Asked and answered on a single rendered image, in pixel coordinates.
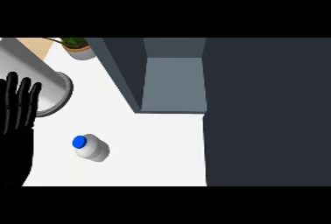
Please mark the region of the dark grey cabinet door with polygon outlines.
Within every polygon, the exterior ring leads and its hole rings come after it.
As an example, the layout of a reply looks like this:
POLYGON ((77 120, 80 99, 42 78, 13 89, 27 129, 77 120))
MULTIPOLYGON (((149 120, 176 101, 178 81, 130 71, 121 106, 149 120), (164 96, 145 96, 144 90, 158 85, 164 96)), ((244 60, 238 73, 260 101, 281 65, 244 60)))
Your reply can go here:
POLYGON ((211 186, 331 186, 331 38, 211 38, 203 53, 211 186))

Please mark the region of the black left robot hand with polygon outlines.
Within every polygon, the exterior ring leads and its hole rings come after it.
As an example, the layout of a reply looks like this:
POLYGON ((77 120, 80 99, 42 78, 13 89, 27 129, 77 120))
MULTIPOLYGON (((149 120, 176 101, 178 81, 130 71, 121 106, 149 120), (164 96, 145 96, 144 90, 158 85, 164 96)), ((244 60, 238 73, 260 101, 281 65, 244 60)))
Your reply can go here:
POLYGON ((0 79, 0 187, 27 181, 34 156, 34 122, 42 83, 31 84, 16 72, 0 79))

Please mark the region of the white blue-capped water bottle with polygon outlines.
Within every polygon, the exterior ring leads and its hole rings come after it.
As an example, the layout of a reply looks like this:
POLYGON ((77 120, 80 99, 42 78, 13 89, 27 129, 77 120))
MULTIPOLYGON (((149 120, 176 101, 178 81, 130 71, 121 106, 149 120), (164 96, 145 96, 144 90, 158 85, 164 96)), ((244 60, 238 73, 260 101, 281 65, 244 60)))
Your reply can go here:
POLYGON ((77 155, 93 162, 102 162, 110 156, 110 146, 93 134, 76 136, 73 146, 77 155))

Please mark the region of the grey open cabinet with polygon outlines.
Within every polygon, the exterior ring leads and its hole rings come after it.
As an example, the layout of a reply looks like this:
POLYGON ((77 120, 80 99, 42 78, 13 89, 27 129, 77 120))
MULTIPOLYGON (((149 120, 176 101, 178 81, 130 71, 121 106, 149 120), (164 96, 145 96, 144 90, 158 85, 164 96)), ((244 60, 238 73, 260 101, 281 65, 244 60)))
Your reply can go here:
POLYGON ((204 38, 89 38, 87 42, 135 112, 206 112, 204 38))

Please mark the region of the tall grey metal cylinder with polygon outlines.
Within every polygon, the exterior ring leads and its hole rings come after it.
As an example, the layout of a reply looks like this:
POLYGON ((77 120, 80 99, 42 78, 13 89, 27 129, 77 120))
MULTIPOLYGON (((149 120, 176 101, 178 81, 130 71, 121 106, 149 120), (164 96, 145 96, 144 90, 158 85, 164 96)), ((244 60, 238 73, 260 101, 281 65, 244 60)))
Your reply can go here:
POLYGON ((73 81, 64 73, 50 68, 16 38, 0 38, 2 79, 9 72, 16 72, 19 81, 28 77, 31 83, 42 83, 36 116, 55 114, 68 103, 74 90, 73 81))

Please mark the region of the potted green plant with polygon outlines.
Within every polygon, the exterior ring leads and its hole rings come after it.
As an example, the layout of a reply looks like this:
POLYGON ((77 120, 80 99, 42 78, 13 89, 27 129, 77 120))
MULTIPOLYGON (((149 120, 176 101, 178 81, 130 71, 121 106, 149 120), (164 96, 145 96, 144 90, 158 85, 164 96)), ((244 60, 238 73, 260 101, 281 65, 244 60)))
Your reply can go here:
POLYGON ((59 43, 76 60, 90 60, 96 57, 89 42, 84 38, 47 38, 47 40, 59 43))

